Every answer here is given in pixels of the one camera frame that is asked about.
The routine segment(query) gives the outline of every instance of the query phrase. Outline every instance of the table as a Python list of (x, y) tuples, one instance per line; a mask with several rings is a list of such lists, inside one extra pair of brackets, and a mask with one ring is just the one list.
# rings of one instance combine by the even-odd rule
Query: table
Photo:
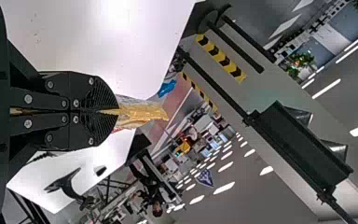
[[(147, 99), (157, 93), (196, 0), (1, 0), (9, 40), (39, 71), (73, 70), (102, 77), (114, 93)], [(81, 167), (83, 194), (123, 165), (134, 131), (99, 147), (25, 166), (7, 187), (55, 214), (72, 200), (43, 188)], [(93, 168), (107, 167), (102, 176)]]

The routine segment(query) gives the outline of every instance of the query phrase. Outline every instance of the black and yellow warning stripe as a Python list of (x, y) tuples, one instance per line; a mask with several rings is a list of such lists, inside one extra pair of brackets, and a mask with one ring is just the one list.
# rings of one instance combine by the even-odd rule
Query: black and yellow warning stripe
[(208, 103), (208, 105), (212, 108), (212, 111), (213, 112), (216, 112), (217, 110), (219, 110), (219, 108), (217, 107), (216, 104), (214, 104), (211, 100), (211, 98), (209, 98), (204, 91), (202, 91), (200, 89), (200, 87), (193, 81), (191, 80), (190, 77), (188, 77), (184, 72), (182, 72), (182, 76), (183, 76), (183, 79), (186, 80), (187, 82), (189, 82), (191, 84), (191, 88), (193, 88), (195, 91), (197, 91), (201, 98)]
[(247, 75), (234, 63), (228, 56), (222, 52), (214, 42), (212, 42), (205, 35), (197, 35), (197, 42), (202, 46), (202, 48), (208, 52), (212, 58), (217, 61), (223, 68), (231, 74), (238, 83), (242, 83), (244, 79), (247, 78)]

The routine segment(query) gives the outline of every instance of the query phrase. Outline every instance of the metal pole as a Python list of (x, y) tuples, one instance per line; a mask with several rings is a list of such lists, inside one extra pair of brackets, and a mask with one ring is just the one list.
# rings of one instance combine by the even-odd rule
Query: metal pole
[(226, 22), (233, 30), (235, 30), (240, 36), (242, 36), (246, 41), (248, 41), (255, 49), (257, 49), (261, 54), (264, 55), (270, 62), (275, 63), (277, 59), (266, 51), (261, 45), (259, 45), (255, 40), (253, 40), (248, 34), (246, 34), (240, 26), (238, 26), (232, 19), (228, 16), (223, 16), (223, 21)]
[(248, 64), (250, 64), (256, 72), (262, 74), (264, 72), (264, 67), (257, 63), (249, 54), (247, 54), (240, 46), (238, 46), (234, 41), (232, 41), (225, 33), (223, 33), (219, 28), (217, 28), (211, 21), (208, 21), (208, 27), (211, 28), (215, 34), (222, 38), (232, 49), (234, 49)]
[(129, 183), (126, 183), (126, 182), (121, 182), (121, 181), (117, 181), (117, 180), (110, 180), (110, 182), (112, 183), (117, 183), (117, 184), (122, 184), (122, 185), (125, 185), (125, 186), (129, 186), (130, 184)]
[(25, 219), (23, 219), (21, 222), (19, 222), (19, 224), (24, 223), (26, 220), (28, 220), (28, 217), (26, 217)]
[(110, 176), (107, 177), (106, 199), (105, 203), (109, 201), (109, 189), (110, 189)]
[(10, 192), (10, 194), (13, 196), (14, 200), (17, 202), (17, 204), (20, 206), (20, 208), (22, 209), (22, 211), (25, 213), (25, 215), (32, 221), (34, 222), (34, 219), (32, 218), (31, 214), (28, 212), (28, 210), (25, 208), (24, 204), (22, 204), (22, 202), (20, 201), (19, 197), (17, 196), (17, 194), (15, 192), (13, 192), (11, 189), (8, 189), (8, 191)]
[(158, 177), (158, 179), (161, 182), (164, 182), (164, 184), (167, 186), (167, 188), (176, 195), (176, 200), (177, 200), (177, 202), (180, 203), (182, 201), (182, 198), (179, 196), (179, 194), (176, 192), (176, 190), (170, 185), (170, 183), (168, 183), (168, 181), (161, 175), (161, 173), (156, 168), (156, 166), (153, 164), (153, 162), (147, 156), (144, 156), (143, 159), (146, 162), (146, 164), (149, 166), (150, 170), (152, 170), (153, 173), (156, 175), (156, 177)]

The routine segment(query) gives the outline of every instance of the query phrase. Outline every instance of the bolt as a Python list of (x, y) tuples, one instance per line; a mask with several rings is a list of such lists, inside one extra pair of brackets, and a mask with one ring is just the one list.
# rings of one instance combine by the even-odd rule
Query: bolt
[(52, 142), (53, 141), (53, 135), (49, 134), (48, 137), (46, 137), (46, 139), (48, 140), (48, 142)]
[(74, 100), (74, 106), (79, 107), (79, 101), (78, 100)]
[(74, 123), (78, 123), (79, 122), (79, 117), (78, 116), (74, 116)]
[(94, 139), (93, 138), (90, 138), (89, 139), (89, 145), (92, 146), (94, 144)]
[(53, 87), (54, 87), (54, 82), (48, 81), (48, 88), (53, 89)]
[(24, 127), (27, 128), (27, 129), (30, 129), (32, 127), (32, 121), (30, 119), (27, 119), (24, 122)]
[(5, 143), (0, 144), (0, 152), (6, 152), (7, 145)]
[(32, 95), (30, 94), (26, 94), (25, 97), (24, 97), (24, 101), (27, 105), (30, 105), (31, 102), (32, 102), (33, 98), (32, 98)]

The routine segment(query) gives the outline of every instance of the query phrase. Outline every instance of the white panel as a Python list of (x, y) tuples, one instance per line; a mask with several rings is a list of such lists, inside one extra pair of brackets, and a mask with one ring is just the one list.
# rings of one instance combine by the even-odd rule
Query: white panel
[(351, 44), (351, 41), (329, 24), (322, 26), (313, 37), (335, 55)]
[(299, 10), (307, 5), (311, 4), (313, 0), (301, 0), (298, 5), (293, 9), (293, 11)]
[(264, 48), (264, 49), (270, 49), (270, 48), (272, 48), (281, 38), (282, 38), (282, 35), (276, 37), (276, 38), (273, 39), (271, 42), (267, 43), (267, 45), (265, 45), (263, 48)]
[(274, 37), (275, 35), (278, 35), (280, 34), (281, 32), (289, 29), (297, 20), (298, 18), (300, 18), (301, 14), (299, 14), (298, 16), (296, 17), (293, 17), (292, 19), (290, 19), (289, 21), (286, 21), (284, 23), (282, 23), (277, 29), (276, 31), (269, 37), (269, 38), (272, 38)]

